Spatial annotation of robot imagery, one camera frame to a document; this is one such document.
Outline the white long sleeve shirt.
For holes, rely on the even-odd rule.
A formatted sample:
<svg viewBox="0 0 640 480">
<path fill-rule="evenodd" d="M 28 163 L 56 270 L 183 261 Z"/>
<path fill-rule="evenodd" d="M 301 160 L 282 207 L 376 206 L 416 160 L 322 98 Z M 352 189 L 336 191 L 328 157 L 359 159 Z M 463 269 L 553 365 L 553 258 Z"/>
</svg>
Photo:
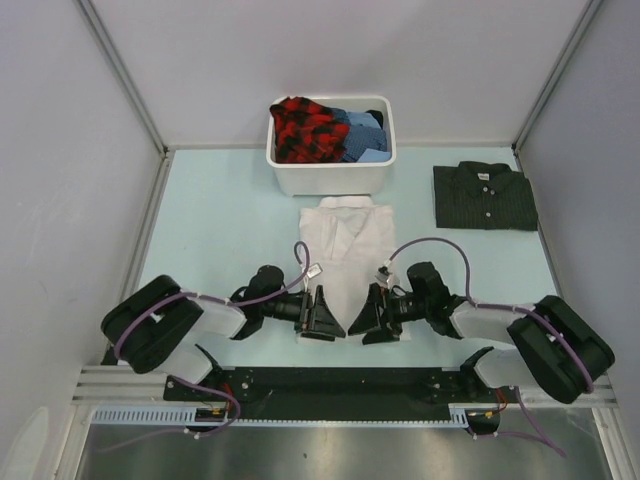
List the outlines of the white long sleeve shirt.
<svg viewBox="0 0 640 480">
<path fill-rule="evenodd" d="M 308 280 L 309 290 L 323 286 L 331 312 L 348 330 L 377 269 L 397 248 L 394 209 L 376 205 L 369 196 L 326 197 L 317 207 L 300 211 L 299 232 L 311 265 L 323 269 Z"/>
</svg>

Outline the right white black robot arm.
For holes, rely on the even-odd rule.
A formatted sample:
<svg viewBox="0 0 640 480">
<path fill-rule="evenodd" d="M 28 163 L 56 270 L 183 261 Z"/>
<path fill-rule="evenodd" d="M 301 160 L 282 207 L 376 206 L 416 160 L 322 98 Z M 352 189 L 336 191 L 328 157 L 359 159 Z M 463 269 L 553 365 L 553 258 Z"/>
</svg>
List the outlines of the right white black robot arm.
<svg viewBox="0 0 640 480">
<path fill-rule="evenodd" d="M 451 293 L 430 262 L 412 265 L 407 277 L 411 289 L 402 295 L 370 284 L 349 335 L 365 345 L 391 343 L 403 324 L 423 320 L 443 337 L 487 341 L 460 367 L 462 391 L 473 401 L 513 386 L 539 387 L 571 404 L 615 362 L 607 342 L 558 296 L 514 306 L 474 303 Z"/>
</svg>

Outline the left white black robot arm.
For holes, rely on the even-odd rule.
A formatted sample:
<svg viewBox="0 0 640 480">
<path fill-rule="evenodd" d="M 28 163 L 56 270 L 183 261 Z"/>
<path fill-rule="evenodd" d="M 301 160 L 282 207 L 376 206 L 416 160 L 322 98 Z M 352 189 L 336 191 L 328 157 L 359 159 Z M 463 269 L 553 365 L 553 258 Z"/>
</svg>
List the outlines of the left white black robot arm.
<svg viewBox="0 0 640 480">
<path fill-rule="evenodd" d="M 164 372 L 186 380 L 197 398 L 214 397 L 221 387 L 219 364 L 201 338 L 207 334 L 241 341 L 257 333 L 266 318 L 290 322 L 296 334 L 334 341 L 346 332 L 329 309 L 321 285 L 314 292 L 285 289 L 284 273 L 264 265 L 229 302 L 189 295 L 168 275 L 160 275 L 111 310 L 101 331 L 117 359 L 137 374 Z"/>
</svg>

